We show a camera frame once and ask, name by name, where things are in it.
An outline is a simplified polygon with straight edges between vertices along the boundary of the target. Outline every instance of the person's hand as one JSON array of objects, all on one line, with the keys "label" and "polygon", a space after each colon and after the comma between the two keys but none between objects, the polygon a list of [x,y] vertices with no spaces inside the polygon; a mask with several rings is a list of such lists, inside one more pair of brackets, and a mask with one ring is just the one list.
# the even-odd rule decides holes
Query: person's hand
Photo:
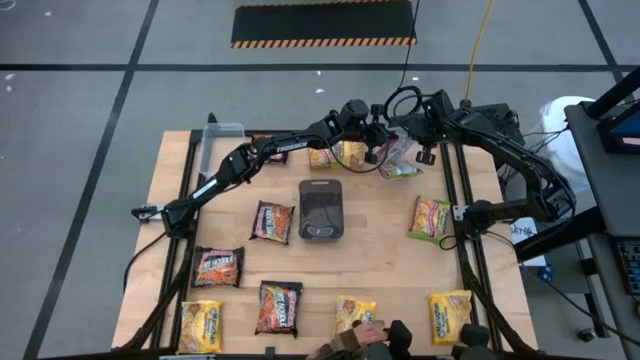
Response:
[{"label": "person's hand", "polygon": [[353,329],[360,347],[387,340],[387,333],[372,324],[361,324]]}]

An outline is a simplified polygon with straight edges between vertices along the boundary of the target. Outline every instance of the camouflage sleeve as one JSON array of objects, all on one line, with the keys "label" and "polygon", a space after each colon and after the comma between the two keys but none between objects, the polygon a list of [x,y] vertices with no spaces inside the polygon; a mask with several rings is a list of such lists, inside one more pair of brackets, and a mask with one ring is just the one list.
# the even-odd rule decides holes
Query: camouflage sleeve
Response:
[{"label": "camouflage sleeve", "polygon": [[320,348],[307,356],[306,360],[320,360],[330,356],[337,351],[354,352],[360,349],[358,338],[352,330],[347,330],[336,335],[328,344],[323,344]]}]

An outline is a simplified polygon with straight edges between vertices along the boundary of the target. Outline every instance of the gray floor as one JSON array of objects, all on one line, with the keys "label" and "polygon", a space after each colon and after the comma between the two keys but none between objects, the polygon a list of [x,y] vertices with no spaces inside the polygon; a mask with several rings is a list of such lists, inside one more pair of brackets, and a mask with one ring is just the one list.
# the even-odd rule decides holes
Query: gray floor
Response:
[{"label": "gray floor", "polygon": [[[348,99],[383,102],[395,90],[399,71],[322,69],[326,64],[384,69],[384,64],[401,64],[405,48],[230,49],[233,12],[243,3],[251,1],[159,0],[139,63],[214,66],[206,72],[137,71],[130,84],[123,83],[125,71],[132,70],[126,64],[149,0],[17,0],[13,9],[0,11],[1,358],[25,354],[71,223],[78,219],[105,127],[117,125],[101,171],[94,168],[99,178],[89,192],[91,203],[80,221],[68,272],[53,296],[57,303],[48,328],[41,342],[32,343],[40,357],[109,349],[122,272],[139,228],[128,212],[146,198],[163,131],[201,127],[210,111],[248,129],[303,128]],[[440,65],[468,63],[486,4],[423,1],[416,25],[419,43],[410,61],[423,64],[425,71],[409,72],[407,82],[424,91],[445,88],[457,103],[466,84],[464,66]],[[547,101],[562,95],[597,97],[614,84],[614,73],[640,64],[632,25],[640,3],[588,4],[615,60],[625,66],[607,67],[613,64],[607,64],[578,0],[496,0],[477,62],[505,66],[478,67],[474,103],[507,102],[519,112],[526,132]],[[85,64],[95,71],[37,64]],[[251,71],[215,66],[228,64],[256,66],[245,68]],[[261,64],[315,65],[304,71],[261,71]],[[554,67],[561,64],[572,66]],[[121,88],[127,96],[120,112],[112,107]],[[529,301],[541,348],[620,358],[615,338],[589,346],[577,342],[575,331],[589,320],[559,297],[530,291]]]}]

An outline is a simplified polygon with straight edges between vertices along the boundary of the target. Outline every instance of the wooden table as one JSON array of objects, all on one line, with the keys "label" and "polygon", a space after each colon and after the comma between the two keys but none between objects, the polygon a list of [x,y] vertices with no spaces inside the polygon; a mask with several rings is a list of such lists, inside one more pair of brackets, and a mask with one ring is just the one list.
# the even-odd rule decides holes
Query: wooden table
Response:
[{"label": "wooden table", "polygon": [[[164,134],[156,163],[149,203],[167,203],[178,195],[189,132]],[[220,139],[214,143],[212,164],[238,144]],[[425,174],[403,183],[382,180],[374,172],[353,174],[344,169],[311,171],[306,150],[289,154],[287,165],[265,165],[250,185],[222,194],[201,211],[197,244],[220,249],[244,246],[244,274],[239,289],[211,287],[189,289],[188,300],[223,301],[222,351],[264,353],[274,346],[277,354],[308,354],[333,336],[336,296],[354,295],[377,301],[376,319],[387,324],[404,321],[413,333],[413,355],[448,354],[450,347],[435,346],[427,297],[462,289],[455,251],[445,252],[430,242],[407,236],[416,196],[448,199],[442,160],[423,167]],[[500,202],[501,195],[491,156],[478,148],[465,148],[475,199]],[[462,196],[459,171],[452,162],[458,196]],[[298,206],[298,184],[305,179],[335,178],[343,187],[345,234],[335,244],[305,244],[298,236],[298,209],[290,231],[290,245],[249,241],[258,200]],[[492,231],[510,238],[508,226]],[[142,225],[136,251],[162,233],[159,221]],[[511,246],[491,236],[483,239],[486,262],[496,305],[525,342],[536,347],[529,307],[518,263]],[[124,295],[113,345],[126,342],[147,318],[158,300],[168,241],[142,255],[133,265]],[[298,339],[287,335],[254,335],[259,311],[261,280],[299,281],[304,284],[298,313]],[[477,304],[482,323],[486,323]],[[174,306],[165,317],[162,345],[168,344]]]}]

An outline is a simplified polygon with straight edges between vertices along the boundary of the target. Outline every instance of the yellow cable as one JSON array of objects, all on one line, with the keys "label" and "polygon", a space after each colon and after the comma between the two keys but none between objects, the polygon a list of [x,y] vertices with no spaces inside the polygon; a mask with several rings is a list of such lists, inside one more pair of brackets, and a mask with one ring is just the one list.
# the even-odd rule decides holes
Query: yellow cable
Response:
[{"label": "yellow cable", "polygon": [[484,35],[484,29],[487,27],[487,20],[489,20],[489,15],[491,14],[492,8],[493,8],[493,0],[489,0],[489,6],[487,6],[487,12],[484,13],[482,26],[480,27],[478,38],[476,39],[475,45],[473,45],[473,52],[471,53],[471,63],[469,64],[469,77],[467,78],[467,91],[464,95],[465,100],[469,100],[469,94],[471,93],[471,82],[473,80],[473,63],[476,61],[476,52],[478,51],[478,45],[480,44],[480,40],[482,40],[482,35]]}]

